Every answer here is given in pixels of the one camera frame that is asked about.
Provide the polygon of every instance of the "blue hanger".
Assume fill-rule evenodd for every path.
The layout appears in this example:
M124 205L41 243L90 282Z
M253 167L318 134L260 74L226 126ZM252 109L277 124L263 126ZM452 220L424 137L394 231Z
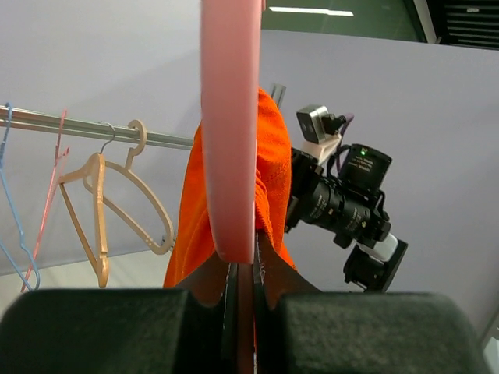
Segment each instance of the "blue hanger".
M37 278L37 283L34 286L34 288L31 287L31 285L28 283L27 279L23 275L23 272L17 266L16 262L14 261L12 256L10 255L10 252L7 250L7 248L5 247L5 245L3 244L3 242L1 240L0 240L0 249L2 249L2 251L5 253L5 255L9 259L10 263L12 264L14 269L16 270L16 273L20 276L21 280L26 285L27 289L32 291L33 289L36 290L40 287L40 272L38 271L38 266L33 259L33 255L26 248L26 246L24 244L23 225L21 224L21 221L19 219L19 214L17 213L17 209L14 207L14 202L12 201L12 197L10 195L10 190L9 190L9 187L7 186L7 181L5 180L5 173L3 172L3 156L4 156L4 152L5 152L5 145L7 144L7 136L9 135L10 126L12 124L12 105L10 103L7 103L5 106L9 109L9 114L7 116L7 123L5 125L5 134L3 136L2 144L0 144L0 178L2 179L3 189L5 190L5 194L7 195L7 200L9 201L10 210L12 211L12 215L14 216L14 220L16 221L17 230L19 231L19 245L20 245L21 249L24 252L26 252L26 254L28 255L28 257L30 259L31 264L33 265L35 277Z

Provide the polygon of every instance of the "clothing rack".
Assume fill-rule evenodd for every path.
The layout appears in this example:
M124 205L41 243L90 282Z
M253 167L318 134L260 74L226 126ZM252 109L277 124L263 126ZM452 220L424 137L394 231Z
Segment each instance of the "clothing rack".
M0 126L5 127L9 109L0 106ZM61 117L47 115L26 109L12 108L12 129L24 129L31 131L58 133ZM138 143L139 132L128 127L114 126L115 142ZM113 137L113 130L106 123L85 122L71 118L66 118L62 134L80 136L83 138L110 140ZM190 150L193 147L193 140L182 136L172 136L160 132L147 132L147 145L162 146L165 148L175 148L178 150Z

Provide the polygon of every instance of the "pink hanger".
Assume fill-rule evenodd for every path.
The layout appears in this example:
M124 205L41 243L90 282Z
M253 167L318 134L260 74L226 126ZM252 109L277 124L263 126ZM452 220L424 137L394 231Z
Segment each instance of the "pink hanger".
M201 2L201 113L207 206L215 248L220 258L230 263L253 263L264 8L264 0Z
M55 191L57 189L57 183L56 181L59 178L59 175L62 173L65 167L65 163L67 161L67 156L69 154L69 147L65 149L64 152L59 154L59 147L61 146L61 134L62 134L62 127L64 126L64 120L67 114L67 110L65 109L62 112L61 116L61 121L59 123L59 131L57 135L57 143L55 144L55 155L54 155L54 168L52 169L52 176L50 179L50 185L48 186L48 192L47 192L47 199L45 200L45 208L44 208L44 213L41 218L41 224L40 224L40 230L38 231L38 237L37 237L37 244L34 247L33 251L33 258L37 258L38 254L38 249L40 248L40 243L41 243L41 238L43 237L44 230L45 230L45 223L47 221L48 214L50 213L50 209L52 206L52 201L54 200L54 195ZM61 167L58 169L58 163L59 161L62 160ZM33 271L33 266L30 265L26 272L26 279L28 280L30 278L31 271ZM26 290L26 285L23 284L21 287L21 292L24 292Z

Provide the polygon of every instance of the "ceiling light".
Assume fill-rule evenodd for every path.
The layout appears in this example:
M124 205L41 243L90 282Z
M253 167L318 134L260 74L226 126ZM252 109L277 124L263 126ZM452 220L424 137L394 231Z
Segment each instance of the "ceiling light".
M269 9L272 12L324 14L326 16L353 17L352 12L347 12L344 10L329 10L329 9L315 9L315 8L289 8L289 7L284 7L284 6L271 6L271 7L269 7Z

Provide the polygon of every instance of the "beige hanger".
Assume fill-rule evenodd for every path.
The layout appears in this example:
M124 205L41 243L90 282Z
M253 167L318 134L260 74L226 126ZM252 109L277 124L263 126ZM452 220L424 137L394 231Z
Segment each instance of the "beige hanger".
M157 214L161 218L161 222L165 226L165 240L164 242L159 245L152 239L151 236L149 236L148 233L145 232L145 230L137 223L134 221L133 218L131 218L130 215L128 215L125 211L123 211L120 207L116 206L110 199L108 199L106 196L103 196L104 204L111 208L113 212L115 212L122 220L128 224L139 237L145 241L147 246L157 255L164 255L171 247L173 243L173 236L174 236L174 231L173 231L173 224L172 221L170 220L170 217L166 213L165 208L159 201L159 199L156 197L154 192L147 186L142 179L137 177L131 170L132 168L132 162L133 158L135 156L138 156L139 154L142 153L144 147L146 146L146 141L147 141L147 131L145 125L135 119L131 121L128 124L128 127L131 129L137 129L139 130L140 134L140 141L139 145L136 146L135 148L130 148L128 151L128 156L126 158L125 166L123 167L122 165L115 164L114 162L111 161L105 161L105 166L106 168L111 168L115 171L117 171L119 174L123 175L127 179L129 179L134 185L136 185L140 191L147 197L147 199L151 202L153 205L154 209L156 210ZM95 181L92 181L91 184L88 181L89 175L85 178L83 178L83 185L85 188L92 192L94 191L93 186L95 184Z
M104 173L105 173L105 160L101 153L94 153L90 156L87 163L81 169L62 175L58 184L61 189L62 197L68 207L69 216L75 226L76 233L80 238L81 244L90 264L94 268L97 275L99 287L104 288L108 283L109 277L109 260L108 260L108 241L106 237L106 223L104 219ZM95 250L97 258L92 252L92 248L88 244L87 237L83 233L78 217L76 216L73 205L69 200L67 191L65 190L65 183L77 181L78 179L85 180L91 178L92 180L92 200L94 204L94 230L95 230Z

